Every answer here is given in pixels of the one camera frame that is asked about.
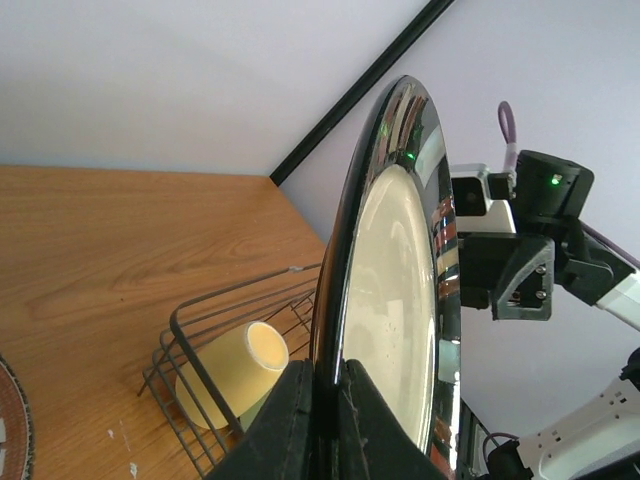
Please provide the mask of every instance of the wire basket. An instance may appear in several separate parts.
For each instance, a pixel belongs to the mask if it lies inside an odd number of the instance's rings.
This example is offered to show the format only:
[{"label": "wire basket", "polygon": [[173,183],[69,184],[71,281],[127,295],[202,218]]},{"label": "wire basket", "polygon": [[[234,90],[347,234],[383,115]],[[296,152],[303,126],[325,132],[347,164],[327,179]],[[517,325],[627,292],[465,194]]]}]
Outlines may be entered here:
[{"label": "wire basket", "polygon": [[[289,267],[188,300],[172,312],[169,328],[160,334],[160,347],[152,354],[151,366],[142,372],[144,384],[138,396],[149,387],[201,478],[229,453],[244,430],[197,352],[232,328],[263,321],[284,337],[291,360],[307,358],[319,270],[319,264]],[[229,422],[227,427],[216,429],[207,417],[180,370],[187,362]],[[174,388],[177,377],[184,382],[209,430],[198,427],[186,415]]]}]

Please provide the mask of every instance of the wall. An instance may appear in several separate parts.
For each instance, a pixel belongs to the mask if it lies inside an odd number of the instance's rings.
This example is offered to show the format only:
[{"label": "wall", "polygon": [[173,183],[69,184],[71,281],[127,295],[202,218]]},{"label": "wall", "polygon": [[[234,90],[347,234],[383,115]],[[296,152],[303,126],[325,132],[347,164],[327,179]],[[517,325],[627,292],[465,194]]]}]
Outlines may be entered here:
[{"label": "wall", "polygon": [[423,3],[0,0],[0,163],[269,174]]},{"label": "wall", "polygon": [[[435,99],[452,163],[501,165],[498,103],[521,148],[596,173],[583,219],[640,255],[640,4],[631,0],[458,0],[284,184],[327,239],[364,117],[383,84],[419,78]],[[462,394],[490,430],[528,434],[618,374],[640,335],[563,290],[548,323],[463,313]]]}]

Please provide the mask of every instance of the black plate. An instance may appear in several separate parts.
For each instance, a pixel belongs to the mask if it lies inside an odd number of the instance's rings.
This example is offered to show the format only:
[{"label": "black plate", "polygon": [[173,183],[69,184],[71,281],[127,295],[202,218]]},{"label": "black plate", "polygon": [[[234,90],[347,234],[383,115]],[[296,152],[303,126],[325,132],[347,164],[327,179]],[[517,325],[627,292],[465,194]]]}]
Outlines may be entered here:
[{"label": "black plate", "polygon": [[424,86],[412,77],[400,78],[380,95],[351,160],[316,293],[311,342],[314,404],[329,409],[335,405],[358,221],[374,180],[394,165],[405,169],[418,189],[431,232],[437,279],[433,417],[428,440],[419,447],[453,478],[460,414],[460,295],[453,192],[438,115]]}]

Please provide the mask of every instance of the round brown object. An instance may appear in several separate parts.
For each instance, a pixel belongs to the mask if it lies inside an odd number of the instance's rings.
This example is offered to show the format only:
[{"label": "round brown object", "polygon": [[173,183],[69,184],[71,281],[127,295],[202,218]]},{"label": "round brown object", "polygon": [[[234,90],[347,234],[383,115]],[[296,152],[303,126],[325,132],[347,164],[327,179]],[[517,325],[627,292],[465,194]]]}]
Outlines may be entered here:
[{"label": "round brown object", "polygon": [[2,480],[28,480],[33,472],[33,426],[27,397],[0,356],[0,474]]}]

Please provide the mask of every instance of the wood grain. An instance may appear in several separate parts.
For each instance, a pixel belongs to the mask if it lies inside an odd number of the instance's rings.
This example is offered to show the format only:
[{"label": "wood grain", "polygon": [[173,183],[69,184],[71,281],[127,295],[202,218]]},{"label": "wood grain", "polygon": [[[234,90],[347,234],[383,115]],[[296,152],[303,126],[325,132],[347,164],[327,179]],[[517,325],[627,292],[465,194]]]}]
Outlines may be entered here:
[{"label": "wood grain", "polygon": [[[0,168],[0,351],[35,479],[194,479],[142,370],[181,301],[324,246],[267,178]],[[112,439],[108,431],[113,432]]]}]

